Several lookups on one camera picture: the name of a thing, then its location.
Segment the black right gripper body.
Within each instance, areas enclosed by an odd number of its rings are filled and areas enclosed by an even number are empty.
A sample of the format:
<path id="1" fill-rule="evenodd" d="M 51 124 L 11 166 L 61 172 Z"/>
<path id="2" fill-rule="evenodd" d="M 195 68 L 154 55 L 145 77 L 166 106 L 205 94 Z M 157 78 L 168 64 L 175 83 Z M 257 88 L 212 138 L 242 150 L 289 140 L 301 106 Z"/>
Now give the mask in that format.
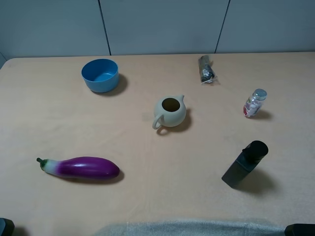
<path id="1" fill-rule="evenodd" d="M 284 231 L 285 236 L 315 236 L 315 224 L 292 224 Z"/>

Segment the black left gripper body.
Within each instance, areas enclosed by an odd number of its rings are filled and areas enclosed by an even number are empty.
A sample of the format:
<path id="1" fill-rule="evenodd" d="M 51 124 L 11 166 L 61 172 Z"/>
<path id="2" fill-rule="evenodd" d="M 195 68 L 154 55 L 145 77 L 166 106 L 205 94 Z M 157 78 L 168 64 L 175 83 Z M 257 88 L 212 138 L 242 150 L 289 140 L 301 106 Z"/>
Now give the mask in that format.
<path id="1" fill-rule="evenodd" d="M 12 236 L 14 223 L 6 218 L 0 218 L 0 236 Z"/>

